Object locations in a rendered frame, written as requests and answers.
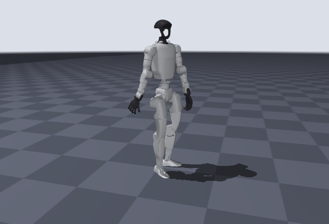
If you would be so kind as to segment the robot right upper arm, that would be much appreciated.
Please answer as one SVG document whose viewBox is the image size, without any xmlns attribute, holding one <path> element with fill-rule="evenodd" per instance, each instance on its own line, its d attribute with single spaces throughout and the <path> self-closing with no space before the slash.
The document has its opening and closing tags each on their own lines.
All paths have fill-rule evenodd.
<svg viewBox="0 0 329 224">
<path fill-rule="evenodd" d="M 144 60 L 143 60 L 143 71 L 147 72 L 147 76 L 145 79 L 150 79 L 153 76 L 152 71 L 150 71 L 150 67 L 152 65 L 153 56 L 156 54 L 157 46 L 147 46 L 144 49 Z"/>
</svg>

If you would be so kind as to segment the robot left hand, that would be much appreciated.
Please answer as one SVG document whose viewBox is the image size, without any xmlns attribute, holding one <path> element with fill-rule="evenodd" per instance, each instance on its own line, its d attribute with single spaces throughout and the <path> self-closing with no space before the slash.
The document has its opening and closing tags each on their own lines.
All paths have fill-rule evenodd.
<svg viewBox="0 0 329 224">
<path fill-rule="evenodd" d="M 192 98 L 190 96 L 190 89 L 187 88 L 187 94 L 184 94 L 186 96 L 186 107 L 184 108 L 185 110 L 190 110 L 192 108 L 192 104 L 193 104 L 193 101 L 192 101 Z"/>
</svg>

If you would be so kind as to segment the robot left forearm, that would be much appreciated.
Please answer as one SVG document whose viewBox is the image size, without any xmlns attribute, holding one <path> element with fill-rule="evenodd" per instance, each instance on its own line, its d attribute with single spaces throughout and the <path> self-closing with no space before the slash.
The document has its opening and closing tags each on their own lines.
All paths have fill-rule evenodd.
<svg viewBox="0 0 329 224">
<path fill-rule="evenodd" d="M 183 88 L 183 93 L 187 94 L 187 88 L 190 89 L 189 87 L 189 83 L 188 83 L 188 79 L 187 79 L 187 70 L 186 73 L 183 73 L 179 76 L 180 80 L 181 80 L 181 85 Z"/>
</svg>

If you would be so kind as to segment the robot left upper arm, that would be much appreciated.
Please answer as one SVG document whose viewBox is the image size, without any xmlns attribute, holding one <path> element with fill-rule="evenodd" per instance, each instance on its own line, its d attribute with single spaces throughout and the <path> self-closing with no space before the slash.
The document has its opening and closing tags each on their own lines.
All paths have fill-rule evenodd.
<svg viewBox="0 0 329 224">
<path fill-rule="evenodd" d="M 176 64 L 176 72 L 178 74 L 186 73 L 186 67 L 182 65 L 182 57 L 181 57 L 181 47 L 177 44 L 174 44 L 176 48 L 176 59 L 175 59 L 175 64 Z"/>
</svg>

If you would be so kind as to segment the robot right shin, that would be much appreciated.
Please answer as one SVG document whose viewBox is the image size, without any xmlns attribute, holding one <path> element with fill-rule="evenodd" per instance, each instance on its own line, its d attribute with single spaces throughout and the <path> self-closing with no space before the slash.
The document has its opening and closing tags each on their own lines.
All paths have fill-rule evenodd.
<svg viewBox="0 0 329 224">
<path fill-rule="evenodd" d="M 163 164 L 163 156 L 165 154 L 165 141 L 164 137 L 160 139 L 160 142 L 157 138 L 157 133 L 153 134 L 153 148 L 154 148 L 154 153 L 156 156 L 156 165 L 157 169 L 162 168 Z"/>
</svg>

